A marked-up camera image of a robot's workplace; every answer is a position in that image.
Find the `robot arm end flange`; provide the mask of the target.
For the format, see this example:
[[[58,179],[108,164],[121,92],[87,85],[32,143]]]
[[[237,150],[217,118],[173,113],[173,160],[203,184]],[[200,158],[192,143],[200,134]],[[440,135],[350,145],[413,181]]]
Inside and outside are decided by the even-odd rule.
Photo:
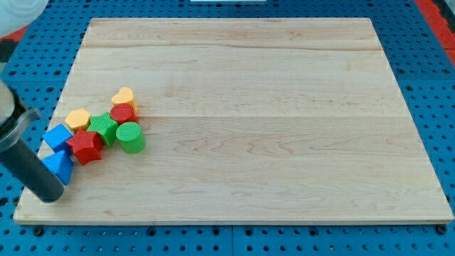
[[[27,107],[18,94],[1,80],[1,153],[15,146],[28,127],[40,118],[36,108]]]

